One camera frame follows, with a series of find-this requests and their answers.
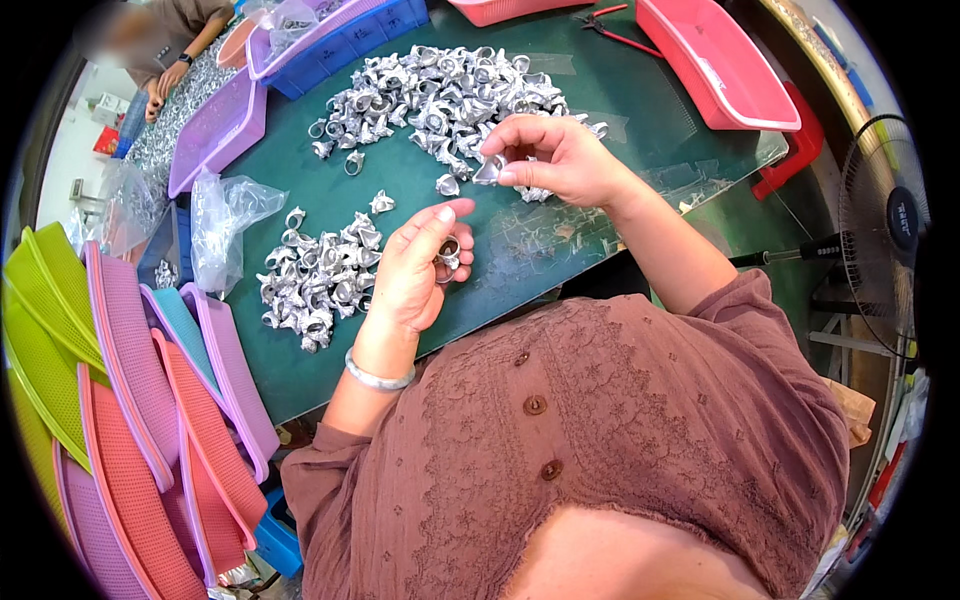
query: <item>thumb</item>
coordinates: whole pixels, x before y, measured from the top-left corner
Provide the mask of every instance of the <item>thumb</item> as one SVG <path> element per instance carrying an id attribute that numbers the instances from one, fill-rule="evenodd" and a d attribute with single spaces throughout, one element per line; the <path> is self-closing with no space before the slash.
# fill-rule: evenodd
<path id="1" fill-rule="evenodd" d="M 500 185 L 526 185 L 555 190 L 561 180 L 561 167 L 540 160 L 515 160 L 501 171 L 496 182 Z"/>
<path id="2" fill-rule="evenodd" d="M 408 254 L 417 264 L 428 263 L 433 260 L 444 242 L 444 238 L 453 231 L 453 224 L 457 220 L 456 213 L 450 206 L 444 206 L 433 214 L 433 217 L 427 221 L 417 237 L 410 242 L 407 247 Z"/>

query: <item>white wall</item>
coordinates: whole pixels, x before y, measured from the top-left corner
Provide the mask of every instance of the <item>white wall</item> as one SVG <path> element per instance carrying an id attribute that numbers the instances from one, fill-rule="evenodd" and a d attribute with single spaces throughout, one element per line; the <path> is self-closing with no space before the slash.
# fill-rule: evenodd
<path id="1" fill-rule="evenodd" d="M 70 202 L 70 187 L 74 179 L 84 179 L 85 196 L 98 197 L 108 156 L 93 152 L 93 145 L 104 126 L 90 120 L 86 100 L 99 98 L 103 92 L 129 101 L 136 93 L 136 85 L 123 69 L 98 67 L 90 62 L 86 64 L 60 120 L 47 159 L 36 212 L 37 228 L 54 221 L 60 221 L 66 227 L 74 206 Z"/>

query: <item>red plastic stool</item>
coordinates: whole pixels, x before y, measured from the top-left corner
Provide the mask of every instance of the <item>red plastic stool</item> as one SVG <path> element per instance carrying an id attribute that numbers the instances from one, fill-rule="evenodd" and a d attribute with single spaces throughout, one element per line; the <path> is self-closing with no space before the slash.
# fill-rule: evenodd
<path id="1" fill-rule="evenodd" d="M 763 200 L 770 192 L 780 189 L 787 180 L 800 173 L 803 168 L 813 162 L 820 155 L 824 147 L 824 128 L 813 114 L 813 109 L 806 103 L 800 90 L 790 82 L 783 82 L 787 95 L 793 100 L 797 112 L 800 113 L 800 130 L 785 132 L 786 141 L 790 145 L 787 156 L 772 167 L 760 169 L 763 181 L 750 188 L 757 200 Z"/>

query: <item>green workbench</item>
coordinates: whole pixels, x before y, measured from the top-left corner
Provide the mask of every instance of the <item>green workbench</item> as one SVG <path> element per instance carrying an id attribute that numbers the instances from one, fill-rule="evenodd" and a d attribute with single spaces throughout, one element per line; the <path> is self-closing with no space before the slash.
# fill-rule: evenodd
<path id="1" fill-rule="evenodd" d="M 596 10 L 609 2 L 598 3 Z M 531 72 L 550 73 L 574 112 L 590 122 L 608 121 L 604 143 L 611 152 L 657 188 L 674 207 L 701 204 L 787 152 L 780 133 L 715 132 L 707 129 L 670 66 L 634 48 L 583 31 L 572 19 L 585 11 L 552 11 L 477 29 L 446 3 L 430 13 L 430 23 L 374 50 L 371 56 L 401 55 L 414 44 L 441 48 L 488 45 L 531 57 Z M 649 39 L 633 21 L 630 8 L 606 15 L 611 31 Z M 260 322 L 268 309 L 260 302 L 256 273 L 280 245 L 284 217 L 294 206 L 306 210 L 300 231 L 319 237 L 369 212 L 380 189 L 396 209 L 373 216 L 388 236 L 415 212 L 444 200 L 434 191 L 446 167 L 407 136 L 412 127 L 364 146 L 363 172 L 344 173 L 349 151 L 335 150 L 327 161 L 311 152 L 307 127 L 326 115 L 326 100 L 350 87 L 349 75 L 361 60 L 329 78 L 296 102 L 271 90 L 267 134 L 227 168 L 224 176 L 247 175 L 290 190 L 278 214 L 244 233 L 244 279 L 227 296 L 240 341 L 260 395 L 274 423 L 301 415 L 329 400 L 363 316 L 337 318 L 328 349 L 310 354 L 300 337 Z M 535 299 L 585 269 L 622 250 L 603 213 L 566 206 L 556 198 L 525 204 L 512 188 L 461 184 L 476 211 L 466 218 L 476 240 L 473 275 L 452 284 L 444 310 L 423 333 L 420 354 L 439 348 Z"/>

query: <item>pliers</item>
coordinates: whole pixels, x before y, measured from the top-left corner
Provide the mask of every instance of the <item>pliers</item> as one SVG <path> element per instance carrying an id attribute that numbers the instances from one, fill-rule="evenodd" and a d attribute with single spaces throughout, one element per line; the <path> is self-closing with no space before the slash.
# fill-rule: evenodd
<path id="1" fill-rule="evenodd" d="M 659 51 L 654 50 L 649 46 L 644 46 L 643 44 L 637 41 L 633 41 L 632 39 L 628 39 L 624 36 L 618 36 L 617 34 L 612 34 L 609 31 L 607 31 L 607 26 L 605 26 L 603 23 L 597 20 L 597 17 L 600 16 L 601 14 L 607 14 L 608 12 L 622 11 L 629 6 L 630 5 L 628 4 L 618 4 L 615 7 L 609 7 L 608 9 L 601 9 L 599 11 L 592 12 L 587 16 L 575 16 L 573 18 L 583 21 L 585 23 L 584 26 L 581 27 L 580 29 L 592 29 L 596 33 L 600 34 L 601 36 L 606 36 L 606 37 L 609 37 L 610 39 L 615 39 L 619 42 L 623 42 L 628 46 L 633 46 L 634 48 L 637 48 L 637 50 L 642 50 L 643 52 L 651 54 L 657 57 L 658 59 L 662 59 L 663 54 L 661 54 Z"/>

